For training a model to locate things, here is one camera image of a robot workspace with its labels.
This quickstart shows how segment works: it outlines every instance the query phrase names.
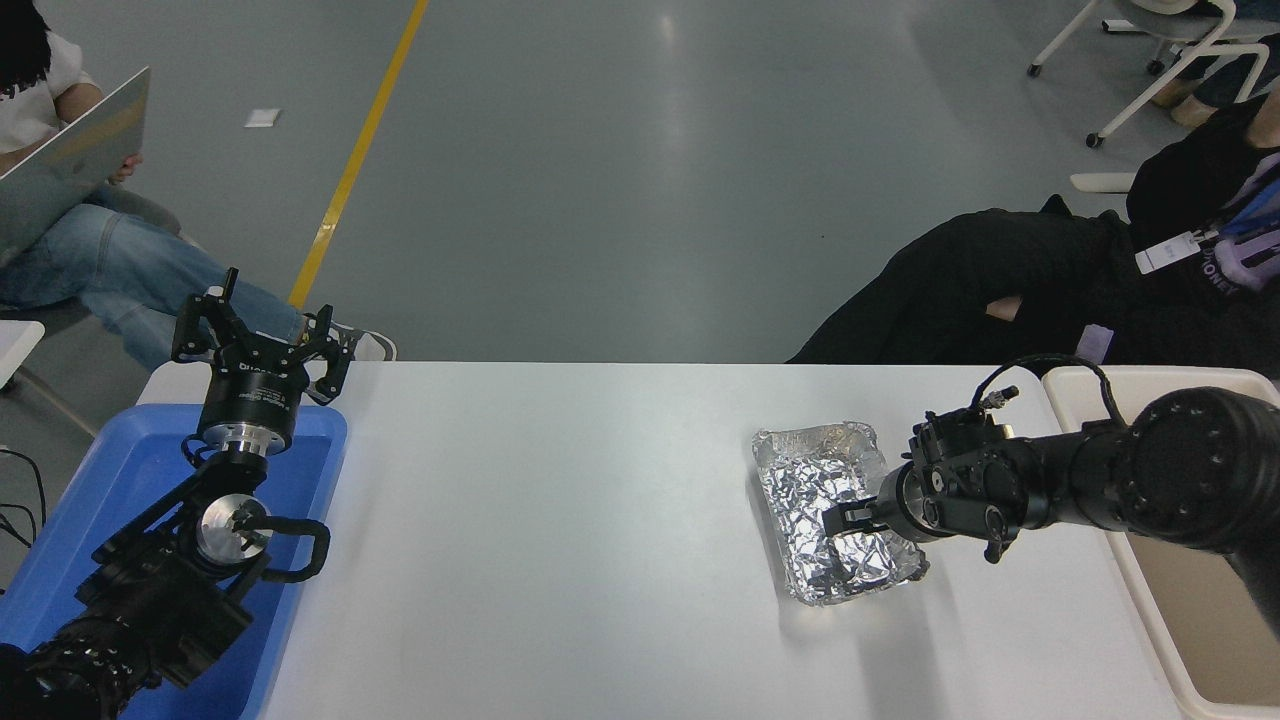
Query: black cable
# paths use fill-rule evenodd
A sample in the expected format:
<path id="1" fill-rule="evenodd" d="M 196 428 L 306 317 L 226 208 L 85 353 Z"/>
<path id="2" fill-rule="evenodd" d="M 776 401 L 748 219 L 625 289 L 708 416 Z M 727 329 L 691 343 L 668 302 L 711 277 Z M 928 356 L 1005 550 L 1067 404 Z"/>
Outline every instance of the black cable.
<path id="1" fill-rule="evenodd" d="M 36 533 L 38 533 L 38 530 L 36 530 L 36 516 L 32 515 L 31 507 L 27 507 L 26 505 L 14 505 L 12 502 L 0 502 L 0 507 L 13 507 L 14 510 L 22 510 L 26 512 L 27 520 L 31 523 L 31 542 L 36 542 Z"/>
<path id="2" fill-rule="evenodd" d="M 1120 409 L 1116 406 L 1115 395 L 1111 392 L 1111 380 L 1107 379 L 1107 375 L 1106 373 L 1102 372 L 1102 368 L 1098 368 L 1096 364 L 1089 363 L 1083 357 L 1076 357 L 1075 355 L 1064 355 L 1061 352 L 1039 352 L 1036 355 L 1027 355 L 1016 360 L 1005 363 L 1004 365 L 997 368 L 995 373 L 988 375 L 987 379 L 982 380 L 982 384 L 979 384 L 978 389 L 973 393 L 973 401 L 969 404 L 969 407 L 972 407 L 973 410 L 978 410 L 978 406 L 982 402 L 982 395 L 987 391 L 987 387 L 991 386 L 991 383 L 996 382 L 996 378 L 998 378 L 1006 370 L 1010 370 L 1012 368 L 1030 369 L 1029 365 L 1033 363 L 1055 363 L 1056 366 L 1079 365 L 1082 368 L 1088 368 L 1089 370 L 1093 372 L 1094 375 L 1098 377 L 1098 386 L 1102 393 L 1102 405 L 1103 407 L 1107 409 L 1107 415 L 1110 415 L 1114 421 L 1121 425 L 1125 424 L 1124 418 L 1120 416 Z"/>
<path id="3" fill-rule="evenodd" d="M 26 460 L 31 465 L 31 471 L 36 474 L 36 491 L 40 492 L 40 527 L 44 528 L 49 521 L 49 503 L 45 501 L 45 480 L 40 477 L 40 466 L 31 457 L 8 447 L 0 447 L 0 452 Z"/>
<path id="4" fill-rule="evenodd" d="M 187 443 L 189 443 L 193 439 L 200 439 L 200 436 L 192 433 L 182 438 L 182 456 L 187 459 L 187 462 L 191 464 L 192 468 L 196 468 L 198 470 L 200 466 L 205 464 L 205 460 L 207 460 L 207 457 L 205 457 L 205 454 L 212 451 L 214 448 L 206 445 L 200 450 L 191 450 L 191 447 Z"/>
<path id="5" fill-rule="evenodd" d="M 4 523 L 0 523 L 0 530 L 4 530 L 4 532 L 6 532 L 6 533 L 9 533 L 10 536 L 13 536 L 13 537 L 14 537 L 14 538 L 15 538 L 15 539 L 17 539 L 18 542 L 20 542 L 22 544 L 24 544 L 24 546 L 27 546 L 27 547 L 31 547 L 31 543 L 29 543 L 29 542 L 27 542 L 27 538 L 24 538 L 24 537 L 19 536 L 19 534 L 18 534 L 18 530 L 15 530 L 15 529 L 13 528 L 13 525 L 10 525 L 10 524 L 9 524 L 9 519 L 8 519 L 8 518 L 5 518 Z"/>

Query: crumpled aluminum foil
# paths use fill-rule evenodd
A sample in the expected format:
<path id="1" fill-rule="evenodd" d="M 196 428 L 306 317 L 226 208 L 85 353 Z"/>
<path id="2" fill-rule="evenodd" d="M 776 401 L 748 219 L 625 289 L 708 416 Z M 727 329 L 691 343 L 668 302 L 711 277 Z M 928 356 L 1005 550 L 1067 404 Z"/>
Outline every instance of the crumpled aluminum foil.
<path id="1" fill-rule="evenodd" d="M 823 510 L 870 497 L 887 473 L 870 425 L 760 430 L 751 450 L 792 597 L 836 605 L 924 577 L 924 552 L 891 530 L 835 538 L 823 532 Z"/>

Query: yellow floor line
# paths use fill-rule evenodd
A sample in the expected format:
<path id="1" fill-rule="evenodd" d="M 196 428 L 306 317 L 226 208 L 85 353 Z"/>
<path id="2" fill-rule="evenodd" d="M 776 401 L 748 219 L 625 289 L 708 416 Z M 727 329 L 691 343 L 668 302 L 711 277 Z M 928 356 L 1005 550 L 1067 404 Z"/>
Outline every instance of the yellow floor line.
<path id="1" fill-rule="evenodd" d="M 311 293 L 311 286 L 316 281 L 316 274 L 320 273 L 320 265 L 324 263 L 325 252 L 329 250 L 329 242 L 333 240 L 333 231 L 338 227 L 342 211 L 347 206 L 347 199 L 351 196 L 351 188 L 356 184 L 361 165 L 365 164 L 365 155 L 369 152 L 369 146 L 374 142 L 378 124 L 383 119 L 383 111 L 387 109 L 387 102 L 396 88 L 396 79 L 399 77 L 401 67 L 404 65 L 408 49 L 413 45 L 417 26 L 422 22 L 422 13 L 426 12 L 429 1 L 417 0 L 417 4 L 413 6 L 408 24 L 404 26 L 404 33 L 401 35 L 399 45 L 396 46 L 396 54 L 392 55 L 390 65 L 387 67 L 387 74 L 383 76 L 383 85 L 378 88 L 378 95 L 374 97 L 374 105 L 369 109 L 369 115 L 365 117 L 365 127 L 360 131 L 356 147 L 351 151 L 351 158 L 347 159 L 347 168 L 342 172 L 338 188 L 333 191 L 329 209 L 325 210 L 320 229 L 316 231 L 316 238 L 311 242 L 307 259 L 302 263 L 302 270 L 298 272 L 298 278 L 293 283 L 293 291 L 289 292 L 289 305 L 300 310 L 306 305 L 307 295 Z"/>

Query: sneaker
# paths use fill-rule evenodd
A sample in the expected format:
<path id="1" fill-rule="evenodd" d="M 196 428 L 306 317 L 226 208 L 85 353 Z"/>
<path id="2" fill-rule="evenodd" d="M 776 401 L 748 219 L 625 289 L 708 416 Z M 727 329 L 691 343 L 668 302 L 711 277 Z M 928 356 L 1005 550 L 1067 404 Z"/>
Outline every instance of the sneaker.
<path id="1" fill-rule="evenodd" d="M 1201 81 L 1198 79 L 1179 79 L 1174 78 L 1169 81 L 1169 85 L 1161 87 L 1158 92 L 1151 99 L 1151 104 L 1156 108 L 1164 108 L 1171 110 L 1176 108 L 1183 100 L 1187 100 L 1196 88 L 1199 87 Z"/>
<path id="2" fill-rule="evenodd" d="M 329 337 L 346 346 L 355 346 L 352 360 L 394 360 L 399 351 L 392 338 L 374 331 L 362 331 L 342 323 L 329 323 Z"/>
<path id="3" fill-rule="evenodd" d="M 1217 108 L 1206 105 L 1192 95 L 1187 97 L 1187 100 L 1183 100 L 1176 108 L 1170 110 L 1169 117 L 1184 128 L 1196 129 L 1213 117 L 1213 113 L 1216 111 Z"/>

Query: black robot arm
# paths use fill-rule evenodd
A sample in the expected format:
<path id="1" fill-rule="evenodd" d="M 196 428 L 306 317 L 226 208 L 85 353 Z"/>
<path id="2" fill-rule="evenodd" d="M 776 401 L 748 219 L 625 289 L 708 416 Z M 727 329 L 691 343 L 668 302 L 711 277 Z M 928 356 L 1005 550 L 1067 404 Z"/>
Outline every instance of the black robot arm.
<path id="1" fill-rule="evenodd" d="M 29 653 L 0 644 L 0 720 L 111 720 L 161 680 L 187 687 L 253 618 L 241 606 L 257 582 L 296 583 L 324 566 L 329 529 L 279 518 L 253 497 L 268 457 L 293 442 L 302 395 L 326 404 L 342 389 L 352 347 L 329 337 L 332 309 L 291 343 L 251 332 L 221 288 L 192 295 L 173 359 L 212 365 L 196 433 L 196 468 L 93 552 L 100 568 L 76 591 L 84 611 Z M 326 360 L 311 383 L 303 364 Z M 273 534 L 311 537 L 301 569 L 273 569 Z"/>
<path id="2" fill-rule="evenodd" d="M 909 461 L 876 497 L 829 509 L 827 534 L 968 536 L 998 562 L 1021 529 L 1139 533 L 1225 555 L 1280 637 L 1280 410 L 1202 387 L 1160 397 L 1132 427 L 1015 438 L 992 405 L 927 414 Z"/>

